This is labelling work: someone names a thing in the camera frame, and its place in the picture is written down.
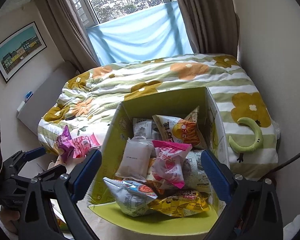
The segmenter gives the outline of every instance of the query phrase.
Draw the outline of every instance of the light blue fabric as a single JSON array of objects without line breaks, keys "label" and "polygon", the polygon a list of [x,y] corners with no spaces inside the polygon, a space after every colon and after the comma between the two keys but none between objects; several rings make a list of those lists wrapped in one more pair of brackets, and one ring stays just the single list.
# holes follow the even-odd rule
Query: light blue fabric
[{"label": "light blue fabric", "polygon": [[101,65],[193,53],[177,1],[86,30]]}]

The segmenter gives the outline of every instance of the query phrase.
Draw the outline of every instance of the bed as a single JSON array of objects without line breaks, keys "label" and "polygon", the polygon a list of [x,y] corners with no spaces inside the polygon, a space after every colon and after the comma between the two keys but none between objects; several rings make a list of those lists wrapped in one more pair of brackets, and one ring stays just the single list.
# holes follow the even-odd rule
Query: bed
[{"label": "bed", "polygon": [[[68,125],[73,137],[94,132],[102,143],[121,101],[144,95],[207,86],[220,111],[226,132],[230,168],[249,179],[259,179],[278,163],[276,133],[261,95],[237,60],[225,54],[187,54],[144,62],[114,63],[91,69],[69,80],[56,104],[42,117],[37,135],[56,155],[56,138]],[[229,145],[229,135],[240,145],[254,142],[251,129],[236,123],[250,117],[261,127],[263,148],[244,161]]]}]

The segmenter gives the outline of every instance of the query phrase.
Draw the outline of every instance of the cardboard box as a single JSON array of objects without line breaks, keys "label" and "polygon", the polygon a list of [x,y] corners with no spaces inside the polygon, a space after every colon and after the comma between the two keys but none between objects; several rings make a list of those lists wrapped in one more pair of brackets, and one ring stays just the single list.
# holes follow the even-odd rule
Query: cardboard box
[{"label": "cardboard box", "polygon": [[221,163],[229,167],[222,119],[208,88],[171,90],[123,101],[117,108],[101,148],[102,166],[89,190],[89,208],[105,220],[138,233],[161,236],[207,233],[225,206],[214,191],[209,198],[211,208],[208,212],[185,218],[172,218],[160,213],[130,217],[114,203],[113,196],[102,180],[103,177],[114,177],[122,160],[126,140],[133,137],[133,118],[151,118],[154,114],[185,118],[197,106],[200,107],[198,126],[208,147]]}]

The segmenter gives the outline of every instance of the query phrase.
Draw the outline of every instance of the brown curtain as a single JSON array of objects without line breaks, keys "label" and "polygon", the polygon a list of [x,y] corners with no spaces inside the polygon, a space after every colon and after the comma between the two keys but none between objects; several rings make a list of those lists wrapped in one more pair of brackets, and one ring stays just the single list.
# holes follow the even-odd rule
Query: brown curtain
[{"label": "brown curtain", "polygon": [[99,67],[72,0],[34,0],[64,60],[86,71]]},{"label": "brown curtain", "polygon": [[225,53],[237,57],[239,19],[232,0],[178,0],[195,53]]}]

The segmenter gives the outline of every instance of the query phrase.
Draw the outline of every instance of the purple snack wrapper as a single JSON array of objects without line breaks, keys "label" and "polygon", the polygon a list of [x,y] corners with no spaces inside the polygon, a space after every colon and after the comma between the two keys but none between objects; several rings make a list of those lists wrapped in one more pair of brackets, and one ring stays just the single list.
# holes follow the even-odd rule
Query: purple snack wrapper
[{"label": "purple snack wrapper", "polygon": [[69,131],[69,127],[66,125],[63,129],[62,134],[60,134],[56,138],[56,143],[58,148],[64,150],[64,153],[61,155],[61,159],[64,163],[66,163],[68,157],[71,155],[74,150],[74,146],[71,143],[72,137]]}]

